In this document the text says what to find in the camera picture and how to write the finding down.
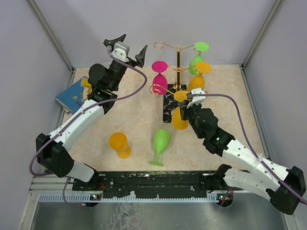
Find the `pink wine glass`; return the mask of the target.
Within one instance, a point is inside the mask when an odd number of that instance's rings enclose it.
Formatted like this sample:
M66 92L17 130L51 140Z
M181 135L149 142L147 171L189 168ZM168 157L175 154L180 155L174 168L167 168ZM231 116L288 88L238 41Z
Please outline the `pink wine glass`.
M152 92L156 95L164 95L168 89L167 79L163 75L167 68L167 63L161 60L152 64L152 70L157 73L152 81Z

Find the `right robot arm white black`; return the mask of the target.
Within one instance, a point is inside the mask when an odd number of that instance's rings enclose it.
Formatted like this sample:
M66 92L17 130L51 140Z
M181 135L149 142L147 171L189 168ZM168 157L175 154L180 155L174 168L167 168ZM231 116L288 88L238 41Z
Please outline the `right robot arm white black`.
M294 166L291 169L255 154L233 135L218 126L218 118L210 108L185 100L179 104L180 116L188 121L204 147L221 158L233 161L244 168L221 165L215 173L214 184L224 190L228 186L257 194L279 211L294 214L306 191L304 174Z

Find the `green wine glass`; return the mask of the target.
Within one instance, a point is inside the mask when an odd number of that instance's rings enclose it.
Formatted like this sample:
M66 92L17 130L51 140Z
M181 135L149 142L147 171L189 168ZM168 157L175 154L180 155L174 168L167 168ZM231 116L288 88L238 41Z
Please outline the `green wine glass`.
M195 76L197 75L196 72L196 64L199 62L203 62L202 52L206 52L209 50L209 45L205 42L196 42L194 44L194 50L197 52L197 55L192 58L192 60L189 62L189 69L188 72Z
M156 157L154 161L148 161L151 165L162 167L164 164L159 161L160 154L168 147L171 138L171 133L164 129L158 129L155 132L153 145L156 151Z

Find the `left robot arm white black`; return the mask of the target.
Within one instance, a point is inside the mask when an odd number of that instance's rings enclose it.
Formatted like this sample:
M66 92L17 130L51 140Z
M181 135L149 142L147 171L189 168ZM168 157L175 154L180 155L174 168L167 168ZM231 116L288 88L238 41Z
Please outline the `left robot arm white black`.
M89 190L99 186L100 179L97 171L84 163L75 161L70 156L69 150L92 123L104 116L113 107L115 101L120 100L114 92L118 91L127 69L141 74L144 78L142 85L128 97L138 93L147 83L147 76L140 69L144 66L148 46L144 46L135 58L130 58L130 47L124 43L125 37L126 35L123 34L103 42L112 62L107 68L99 63L89 68L88 82L92 91L78 111L50 134L41 133L37 136L36 154L29 164L29 171L33 176L38 176L33 171L33 163L36 161L59 178L68 177L82 181Z

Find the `orange wine glass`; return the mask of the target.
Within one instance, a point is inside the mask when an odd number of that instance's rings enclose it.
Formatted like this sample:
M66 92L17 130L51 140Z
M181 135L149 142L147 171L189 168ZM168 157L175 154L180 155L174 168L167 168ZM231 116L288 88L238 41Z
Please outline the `orange wine glass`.
M128 145L128 139L124 133L117 132L112 134L108 143L119 158L126 159L131 155L131 148Z
M187 99L187 94L188 94L188 91L185 91L185 90L177 91L176 93L174 93L174 99L178 103L182 103ZM177 130L186 129L189 125L187 120L183 120L181 118L181 110L180 110L179 105L173 111L171 124L172 124L173 128L175 128Z
M212 67L209 63L201 61L195 65L195 71L196 75L190 80L187 90L190 92L193 89L196 88L202 88L205 87L205 79L202 76L203 74L208 74L212 70Z

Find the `gold wine glass rack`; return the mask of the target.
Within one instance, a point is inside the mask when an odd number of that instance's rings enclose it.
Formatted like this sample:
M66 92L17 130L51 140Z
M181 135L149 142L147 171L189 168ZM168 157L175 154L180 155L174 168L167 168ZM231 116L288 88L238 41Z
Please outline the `gold wine glass rack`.
M181 91L181 90L187 90L188 85L182 84L180 77L181 77L181 73L184 71L188 71L189 66L187 68L182 68L181 67L181 51L187 48L193 48L194 49L194 45L191 46L187 46L187 47L181 47L181 46L177 46L174 47L174 49L177 52L177 65L176 67L171 67L170 65L168 65L167 69L172 69L176 72L177 74L177 78L175 79L175 82L173 83L168 83L168 89L166 90L166 93L163 96L163 122L164 123L170 123L171 119L172 119L172 112L175 110L175 108L178 106L178 102L174 99L174 93L176 93L177 91ZM150 87L150 92L151 94L155 95L152 92L152 85Z

